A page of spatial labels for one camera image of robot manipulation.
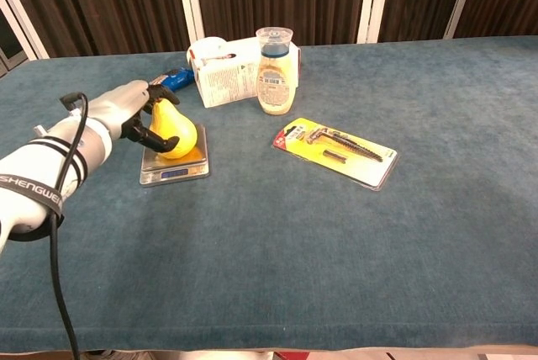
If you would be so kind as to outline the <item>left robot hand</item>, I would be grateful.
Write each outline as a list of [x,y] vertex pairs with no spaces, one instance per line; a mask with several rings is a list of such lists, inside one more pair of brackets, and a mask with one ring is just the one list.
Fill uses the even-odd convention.
[[177,135],[162,138],[143,125],[141,112],[152,112],[162,99],[179,104],[178,97],[161,84],[150,85],[143,80],[133,80],[107,91],[89,102],[88,116],[100,121],[112,140],[127,138],[155,152],[172,151],[180,141]]

